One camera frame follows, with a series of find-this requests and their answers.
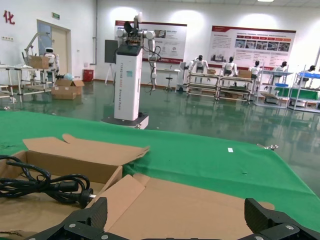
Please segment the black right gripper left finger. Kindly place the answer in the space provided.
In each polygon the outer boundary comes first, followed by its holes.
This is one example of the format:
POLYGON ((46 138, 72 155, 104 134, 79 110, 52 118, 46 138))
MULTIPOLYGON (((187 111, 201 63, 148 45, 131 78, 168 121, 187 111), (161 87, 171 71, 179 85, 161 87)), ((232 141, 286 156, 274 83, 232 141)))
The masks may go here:
POLYGON ((43 230, 28 240, 105 240, 108 217, 107 198, 100 197, 91 207, 72 212, 60 224, 43 230))

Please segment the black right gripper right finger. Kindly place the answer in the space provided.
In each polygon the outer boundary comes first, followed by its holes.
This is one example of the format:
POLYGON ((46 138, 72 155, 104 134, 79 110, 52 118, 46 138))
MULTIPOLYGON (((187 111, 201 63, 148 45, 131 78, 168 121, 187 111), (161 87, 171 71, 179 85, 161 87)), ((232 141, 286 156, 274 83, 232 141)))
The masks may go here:
POLYGON ((320 233, 302 226, 286 213, 260 205, 254 198, 244 200, 244 219, 252 231, 245 240, 319 240, 320 233))

